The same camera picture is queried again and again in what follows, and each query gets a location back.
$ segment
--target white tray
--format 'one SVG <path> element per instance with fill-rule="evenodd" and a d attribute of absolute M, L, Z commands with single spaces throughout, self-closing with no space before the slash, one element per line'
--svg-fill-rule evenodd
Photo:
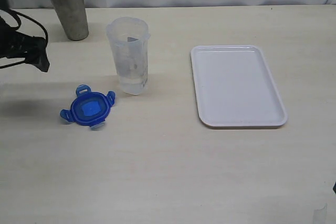
<path fill-rule="evenodd" d="M 199 118 L 212 127 L 280 127 L 287 114 L 263 53 L 255 46 L 191 51 Z"/>

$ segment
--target blue plastic lid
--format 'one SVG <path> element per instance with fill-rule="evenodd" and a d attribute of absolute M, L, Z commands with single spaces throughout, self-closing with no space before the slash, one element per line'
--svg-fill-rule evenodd
<path fill-rule="evenodd" d="M 68 122 L 90 127 L 98 126 L 105 121 L 116 98 L 113 91 L 103 95 L 91 92 L 87 85 L 78 86 L 76 95 L 77 98 L 72 102 L 70 110 L 61 110 L 60 116 Z"/>

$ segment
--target white tabletop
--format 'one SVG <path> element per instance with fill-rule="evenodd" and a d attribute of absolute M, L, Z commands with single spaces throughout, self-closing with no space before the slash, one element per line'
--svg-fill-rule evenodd
<path fill-rule="evenodd" d="M 88 9 L 69 41 L 53 10 L 24 10 L 50 33 L 50 71 L 0 70 L 0 223 L 336 222 L 335 6 Z M 118 88 L 105 26 L 149 24 L 149 89 Z M 24 21 L 22 32 L 42 36 Z M 263 49 L 289 115 L 277 130 L 212 130 L 197 115 L 196 45 Z M 114 90 L 101 131 L 63 125 L 79 84 Z"/>

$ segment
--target translucent plastic cup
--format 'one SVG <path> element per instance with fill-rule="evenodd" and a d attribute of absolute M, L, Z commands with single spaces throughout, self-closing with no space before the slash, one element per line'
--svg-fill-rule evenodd
<path fill-rule="evenodd" d="M 148 81 L 148 25 L 138 18 L 122 17 L 106 31 L 121 89 L 132 95 L 142 93 Z"/>

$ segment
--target metal tumbler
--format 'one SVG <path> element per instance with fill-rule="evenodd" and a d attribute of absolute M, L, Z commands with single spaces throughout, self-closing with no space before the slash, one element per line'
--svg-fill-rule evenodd
<path fill-rule="evenodd" d="M 62 27 L 71 40 L 89 35 L 84 0 L 51 0 Z"/>

